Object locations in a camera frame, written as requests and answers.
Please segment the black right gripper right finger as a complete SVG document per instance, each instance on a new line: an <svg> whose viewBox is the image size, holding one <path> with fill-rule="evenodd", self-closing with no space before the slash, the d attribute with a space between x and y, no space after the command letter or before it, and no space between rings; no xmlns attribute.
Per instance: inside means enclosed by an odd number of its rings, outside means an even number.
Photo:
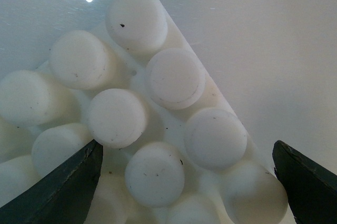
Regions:
<svg viewBox="0 0 337 224"><path fill-rule="evenodd" d="M280 140L272 158L295 222L336 223L336 174Z"/></svg>

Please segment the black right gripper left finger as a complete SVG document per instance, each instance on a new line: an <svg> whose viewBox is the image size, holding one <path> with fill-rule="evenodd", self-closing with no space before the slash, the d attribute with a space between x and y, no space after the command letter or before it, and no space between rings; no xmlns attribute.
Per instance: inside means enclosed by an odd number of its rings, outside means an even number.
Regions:
<svg viewBox="0 0 337 224"><path fill-rule="evenodd" d="M1 223L84 223L101 175L103 146L92 140L1 207Z"/></svg>

